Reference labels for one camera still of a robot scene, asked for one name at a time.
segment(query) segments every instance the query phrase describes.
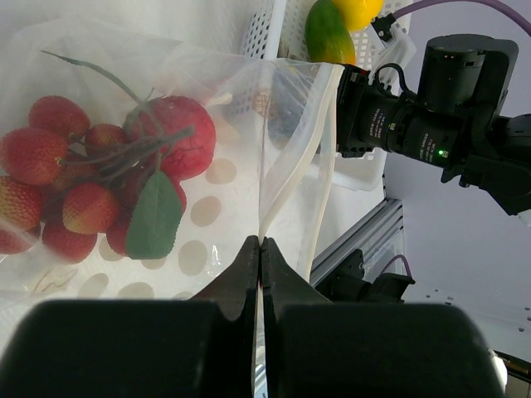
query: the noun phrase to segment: metal frame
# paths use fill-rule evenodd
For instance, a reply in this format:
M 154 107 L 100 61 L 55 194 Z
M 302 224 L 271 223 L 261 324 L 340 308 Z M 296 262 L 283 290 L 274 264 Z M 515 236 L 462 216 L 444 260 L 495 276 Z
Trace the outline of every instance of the metal frame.
M 315 258 L 309 283 L 315 287 L 356 249 L 369 259 L 403 226 L 402 201 L 382 201 Z

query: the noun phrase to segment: camera lens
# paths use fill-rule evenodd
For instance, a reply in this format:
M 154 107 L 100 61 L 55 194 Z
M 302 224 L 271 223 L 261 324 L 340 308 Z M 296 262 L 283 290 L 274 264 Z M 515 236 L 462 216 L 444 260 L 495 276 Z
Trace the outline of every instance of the camera lens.
M 384 97 L 370 90 L 363 97 L 358 116 L 358 139 L 370 146 L 388 151 L 387 133 L 398 99 Z
M 460 129 L 458 118 L 432 113 L 376 90 L 368 90 L 362 98 L 356 124 L 360 141 L 442 168 L 451 165 Z

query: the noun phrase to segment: red fruit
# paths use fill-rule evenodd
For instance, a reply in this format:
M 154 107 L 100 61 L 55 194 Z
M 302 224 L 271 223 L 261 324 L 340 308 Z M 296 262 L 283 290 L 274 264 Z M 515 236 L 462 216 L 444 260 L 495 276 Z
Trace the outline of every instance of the red fruit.
M 46 185 L 61 171 L 65 139 L 43 129 L 13 130 L 0 141 L 0 162 L 9 175 L 30 185 Z
M 126 255 L 125 253 L 125 239 L 129 224 L 131 223 L 131 214 L 124 213 L 119 219 L 107 230 L 107 242 L 109 247 L 119 255 Z
M 68 162 L 83 162 L 83 158 L 76 155 L 68 155 Z M 50 192 L 58 193 L 66 191 L 76 183 L 86 181 L 87 178 L 96 174 L 96 169 L 91 164 L 66 164 L 57 178 L 50 184 Z
M 87 155 L 91 157 L 99 157 L 99 155 L 108 154 L 105 148 L 110 145 L 127 143 L 127 133 L 118 126 L 113 124 L 97 124 L 92 126 L 85 136 L 85 143 Z
M 149 177 L 151 176 L 146 176 L 143 169 L 134 171 L 126 177 L 124 185 L 116 192 L 116 196 L 119 198 L 119 202 L 123 207 L 131 210 L 134 209 L 139 201 L 140 194 L 142 193 L 146 182 L 149 180 Z M 183 188 L 181 187 L 180 181 L 175 176 L 168 176 L 168 179 L 172 183 L 173 187 L 175 188 L 175 192 L 181 200 L 181 206 L 183 207 L 184 212 L 186 210 L 187 198 Z
M 30 127 L 50 130 L 68 141 L 83 137 L 90 127 L 89 117 L 77 104 L 59 95 L 42 97 L 30 109 Z
M 149 177 L 143 168 L 134 170 L 125 177 L 122 186 L 116 190 L 116 196 L 123 207 L 134 209 Z
M 29 231 L 0 230 L 0 253 L 3 255 L 17 255 L 29 250 L 41 235 L 41 225 L 37 224 Z
M 61 220 L 47 222 L 42 232 L 42 243 L 72 264 L 86 259 L 97 239 L 97 234 L 82 235 L 67 230 Z
M 49 202 L 44 202 L 44 207 L 42 208 L 41 221 L 48 222 L 51 220 L 62 220 L 63 218 L 63 201 L 55 200 Z
M 42 193 L 11 177 L 0 177 L 0 222 L 27 231 L 39 223 Z
M 74 187 L 65 197 L 63 222 L 77 234 L 105 232 L 119 215 L 119 203 L 109 188 L 93 182 Z
M 208 112 L 193 99 L 169 96 L 148 102 L 154 117 L 164 133 L 174 135 L 181 129 L 193 126 L 193 135 L 178 140 L 172 152 L 163 160 L 161 169 L 178 180 L 195 177 L 207 170 L 216 147 L 216 129 Z M 157 126 L 149 114 L 141 112 L 131 125 L 133 137 L 158 135 Z

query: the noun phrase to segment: cable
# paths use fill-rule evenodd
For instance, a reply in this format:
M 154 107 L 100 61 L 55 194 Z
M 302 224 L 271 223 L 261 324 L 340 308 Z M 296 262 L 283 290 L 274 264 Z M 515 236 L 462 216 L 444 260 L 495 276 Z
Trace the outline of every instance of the cable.
M 374 80 L 377 82 L 378 84 L 378 91 L 380 91 L 380 94 L 384 94 L 381 90 L 385 91 L 384 87 L 383 87 L 383 84 L 382 82 L 380 81 L 380 70 L 382 69 L 385 69 L 385 68 L 391 68 L 391 69 L 394 69 L 397 73 L 398 73 L 398 81 L 400 82 L 400 88 L 402 89 L 402 91 L 406 94 L 409 94 L 409 95 L 415 95 L 415 93 L 413 93 L 411 90 L 409 90 L 409 88 L 407 87 L 407 83 L 406 83 L 406 75 L 404 74 L 404 70 L 402 69 L 401 66 L 399 66 L 398 64 L 395 64 L 395 63 L 389 63 L 389 64 L 385 64 L 385 65 L 382 65 L 380 66 L 377 70 L 376 70 L 376 73 L 374 74 Z M 388 91 L 385 91 L 385 94 L 384 95 L 389 95 L 390 93 Z
M 406 275 L 412 278 L 412 271 L 409 268 L 409 263 L 407 262 L 407 258 L 405 255 L 395 255 L 392 259 L 389 260 L 386 266 L 383 267 L 382 272 L 380 272 L 380 275 L 387 271 L 387 268 L 389 268 L 396 260 L 402 260 L 402 262 L 404 263 L 404 268 L 406 269 Z
M 395 17 L 395 19 L 398 19 L 409 14 L 410 12 L 422 10 L 423 8 L 435 6 L 437 4 L 443 4 L 445 2 L 477 2 L 479 4 L 492 7 L 494 10 L 499 11 L 506 17 L 512 19 L 518 26 L 524 29 L 529 36 L 531 36 L 531 23 L 513 8 L 503 4 L 499 0 L 420 0 L 419 2 L 414 2 L 409 6 L 405 6 L 404 8 L 395 11 L 392 15 Z

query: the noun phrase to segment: green fruit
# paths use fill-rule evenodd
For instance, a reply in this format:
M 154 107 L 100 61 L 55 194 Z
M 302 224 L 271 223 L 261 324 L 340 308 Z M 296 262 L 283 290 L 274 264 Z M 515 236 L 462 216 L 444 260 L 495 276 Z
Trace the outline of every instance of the green fruit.
M 356 65 L 352 38 L 331 0 L 317 0 L 309 10 L 304 36 L 313 62 Z

